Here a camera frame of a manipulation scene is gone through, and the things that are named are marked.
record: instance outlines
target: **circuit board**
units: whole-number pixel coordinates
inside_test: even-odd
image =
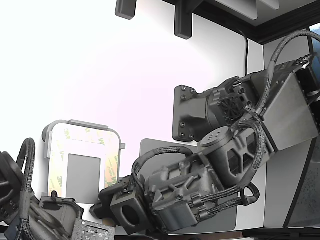
[[[114,240],[116,229],[77,218],[71,240]]]

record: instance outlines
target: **shelf bracket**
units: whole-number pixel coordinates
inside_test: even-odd
[[[137,0],[116,0],[115,15],[131,20],[136,15]]]
[[[175,4],[174,35],[183,39],[192,37],[193,12],[204,0],[178,0]]]

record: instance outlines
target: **screw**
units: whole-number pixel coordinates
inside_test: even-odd
[[[246,90],[245,90],[244,88],[241,88],[241,89],[238,91],[239,94],[244,94],[245,92],[246,92]]]

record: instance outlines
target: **white wall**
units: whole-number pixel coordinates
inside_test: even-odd
[[[130,174],[142,139],[172,139],[174,88],[198,93],[244,75],[245,41],[193,17],[193,37],[174,36],[174,6],[138,0],[136,16],[115,16],[116,0],[0,1],[0,150],[15,159],[24,139],[36,142],[32,187],[47,189],[44,127],[55,120],[108,125],[126,150]],[[263,47],[250,41],[249,71],[264,68]]]

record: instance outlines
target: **cable clip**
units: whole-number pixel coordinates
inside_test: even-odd
[[[201,207],[204,205],[204,203],[201,201],[201,196],[198,192],[193,193],[190,197],[195,207]]]
[[[240,195],[241,195],[243,206],[249,206],[251,204],[254,204],[257,201],[257,198],[255,196],[246,196],[245,189],[240,190]]]
[[[209,218],[209,214],[208,214],[206,206],[198,207],[197,210],[199,212],[199,217],[200,217],[201,221]]]

